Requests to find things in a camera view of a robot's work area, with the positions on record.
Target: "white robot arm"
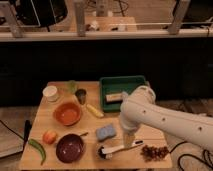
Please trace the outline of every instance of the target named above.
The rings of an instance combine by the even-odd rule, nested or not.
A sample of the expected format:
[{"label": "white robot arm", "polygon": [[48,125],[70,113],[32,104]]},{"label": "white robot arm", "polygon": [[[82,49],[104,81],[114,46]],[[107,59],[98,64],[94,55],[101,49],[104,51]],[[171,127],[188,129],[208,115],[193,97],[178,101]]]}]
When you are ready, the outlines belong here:
[{"label": "white robot arm", "polygon": [[150,87],[140,86],[124,99],[119,116],[124,133],[133,135],[142,123],[213,150],[213,118],[159,107],[155,98]]}]

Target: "peach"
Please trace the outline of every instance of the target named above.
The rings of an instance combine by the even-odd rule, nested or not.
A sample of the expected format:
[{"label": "peach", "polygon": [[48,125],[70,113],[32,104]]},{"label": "peach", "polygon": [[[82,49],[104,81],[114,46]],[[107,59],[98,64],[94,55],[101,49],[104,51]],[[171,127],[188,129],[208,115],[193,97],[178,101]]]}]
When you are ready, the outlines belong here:
[{"label": "peach", "polygon": [[42,140],[46,144],[52,144],[57,138],[57,133],[53,130],[48,130],[43,134]]}]

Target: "wooden tabletop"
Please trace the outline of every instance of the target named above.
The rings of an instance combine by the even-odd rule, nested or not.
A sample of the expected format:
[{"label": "wooden tabletop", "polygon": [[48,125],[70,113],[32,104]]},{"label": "wooden tabletop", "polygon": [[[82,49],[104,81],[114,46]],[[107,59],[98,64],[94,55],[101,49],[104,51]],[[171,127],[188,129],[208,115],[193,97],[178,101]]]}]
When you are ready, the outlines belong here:
[{"label": "wooden tabletop", "polygon": [[[87,103],[100,109],[99,100],[99,83],[98,82],[77,82],[78,88],[87,90]],[[58,169],[135,169],[135,168],[170,168],[172,167],[171,156],[167,155],[162,161],[145,162],[140,155],[141,148],[137,147],[128,151],[121,151],[113,155],[110,160],[101,159],[97,150],[101,145],[112,146],[122,144],[122,131],[119,126],[118,113],[107,114],[104,118],[96,118],[82,106],[83,115],[80,121],[73,126],[63,126],[58,123],[52,116],[55,108],[67,101],[76,101],[74,95],[68,91],[66,82],[50,82],[49,85],[55,85],[59,89],[60,98],[56,102],[48,102],[42,98],[35,121],[29,138],[34,138],[39,141],[45,148],[47,158],[41,166],[41,156],[33,147],[26,145],[19,169],[20,170],[58,170]],[[99,143],[97,141],[95,130],[107,124],[113,123],[117,135],[112,138]],[[65,164],[60,162],[55,154],[55,144],[46,145],[42,142],[42,135],[46,130],[55,130],[58,133],[57,141],[66,134],[75,133],[82,134],[89,132],[85,137],[82,137],[86,150],[77,162]],[[144,144],[150,146],[165,146],[167,145],[163,132],[142,125],[140,130],[136,133],[136,139],[142,139]]]},{"label": "wooden tabletop", "polygon": [[[126,31],[137,31],[137,26],[134,17],[85,17],[85,24],[91,24],[92,21],[96,20],[100,26],[99,31],[111,31],[112,28],[118,27],[119,24],[125,24],[127,27]],[[76,22],[73,19],[71,26],[71,32],[76,32]]]}]

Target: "green tray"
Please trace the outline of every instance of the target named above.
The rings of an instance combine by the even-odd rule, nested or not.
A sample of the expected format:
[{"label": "green tray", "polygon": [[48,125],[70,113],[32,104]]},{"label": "green tray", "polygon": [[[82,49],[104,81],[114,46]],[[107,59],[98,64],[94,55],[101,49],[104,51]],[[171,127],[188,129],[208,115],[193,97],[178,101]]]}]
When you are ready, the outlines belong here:
[{"label": "green tray", "polygon": [[106,103],[106,95],[126,91],[131,94],[140,85],[145,85],[146,80],[142,75],[102,77],[100,78],[100,103],[104,112],[119,112],[121,102]]}]

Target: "sponge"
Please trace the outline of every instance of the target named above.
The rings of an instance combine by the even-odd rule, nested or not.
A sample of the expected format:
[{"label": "sponge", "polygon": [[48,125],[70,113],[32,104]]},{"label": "sponge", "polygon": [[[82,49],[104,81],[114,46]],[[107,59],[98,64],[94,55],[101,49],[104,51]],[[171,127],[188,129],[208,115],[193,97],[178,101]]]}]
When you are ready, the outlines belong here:
[{"label": "sponge", "polygon": [[96,130],[98,141],[104,141],[107,138],[116,136],[116,131],[113,124],[106,125]]}]

